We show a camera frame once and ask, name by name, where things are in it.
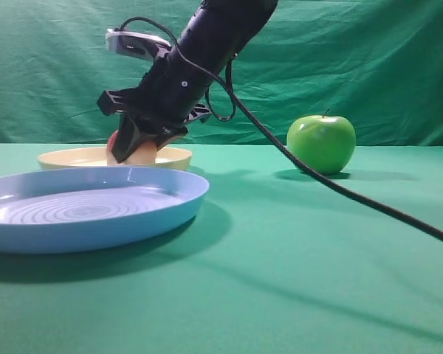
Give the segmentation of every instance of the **table surface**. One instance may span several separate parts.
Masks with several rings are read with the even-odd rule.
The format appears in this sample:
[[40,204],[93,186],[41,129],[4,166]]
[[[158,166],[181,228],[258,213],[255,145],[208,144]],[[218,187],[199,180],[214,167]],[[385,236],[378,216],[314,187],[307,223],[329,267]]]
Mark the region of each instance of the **table surface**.
[[[0,176],[80,146],[0,145]],[[211,184],[187,229],[0,254],[0,354],[443,354],[443,243],[273,147],[183,147]],[[443,229],[443,147],[359,147],[337,182]]]

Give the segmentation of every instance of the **green fabric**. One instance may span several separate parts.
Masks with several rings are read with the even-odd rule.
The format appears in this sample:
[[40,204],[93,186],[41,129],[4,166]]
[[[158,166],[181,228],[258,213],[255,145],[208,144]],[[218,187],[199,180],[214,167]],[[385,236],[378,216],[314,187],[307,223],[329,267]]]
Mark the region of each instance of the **green fabric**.
[[[107,52],[133,15],[180,33],[199,1],[0,1],[0,142],[104,142],[95,104],[137,85],[149,63]],[[132,29],[150,27],[135,24]],[[350,119],[359,145],[443,144],[443,0],[280,0],[235,63],[240,98],[282,140],[299,116]],[[230,104],[214,86],[221,113]],[[238,114],[190,127],[184,142],[264,144]]]
[[[443,243],[300,176],[273,147],[182,147],[211,185],[187,229],[0,255],[0,354],[443,354]],[[0,145],[0,176],[61,148]],[[344,173],[443,229],[443,147],[359,147]]]

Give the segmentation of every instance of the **light blue plastic plate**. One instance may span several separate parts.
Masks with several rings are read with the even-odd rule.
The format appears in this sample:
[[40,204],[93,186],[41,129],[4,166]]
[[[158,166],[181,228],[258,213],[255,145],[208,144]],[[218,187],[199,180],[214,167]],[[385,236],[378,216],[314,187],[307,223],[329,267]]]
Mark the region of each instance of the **light blue plastic plate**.
[[161,235],[196,216],[209,184],[180,170],[85,167],[0,178],[0,252],[57,254]]

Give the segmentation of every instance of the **green backdrop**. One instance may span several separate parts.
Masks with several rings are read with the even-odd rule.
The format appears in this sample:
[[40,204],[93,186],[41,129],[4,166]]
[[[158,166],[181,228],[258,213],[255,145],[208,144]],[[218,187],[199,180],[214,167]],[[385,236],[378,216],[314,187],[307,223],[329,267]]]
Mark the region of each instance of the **green backdrop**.
[[[149,67],[107,52],[106,28],[145,15],[179,34],[199,6],[116,3],[0,1],[0,142],[105,142],[118,119],[96,99]],[[354,124],[359,145],[443,145],[443,0],[280,0],[233,74],[240,98],[284,141],[294,119],[330,108]],[[220,88],[212,97],[229,113]],[[266,143],[242,114],[195,123],[184,142]]]

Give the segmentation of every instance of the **yellow plate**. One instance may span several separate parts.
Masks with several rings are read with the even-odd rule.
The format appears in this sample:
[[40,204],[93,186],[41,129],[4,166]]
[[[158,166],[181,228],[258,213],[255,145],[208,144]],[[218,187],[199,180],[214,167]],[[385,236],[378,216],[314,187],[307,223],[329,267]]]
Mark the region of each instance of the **yellow plate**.
[[[59,150],[38,156],[42,170],[55,170],[69,167],[107,166],[105,147],[82,147]],[[155,164],[141,166],[186,170],[192,159],[192,152],[176,147],[163,147],[158,153]]]

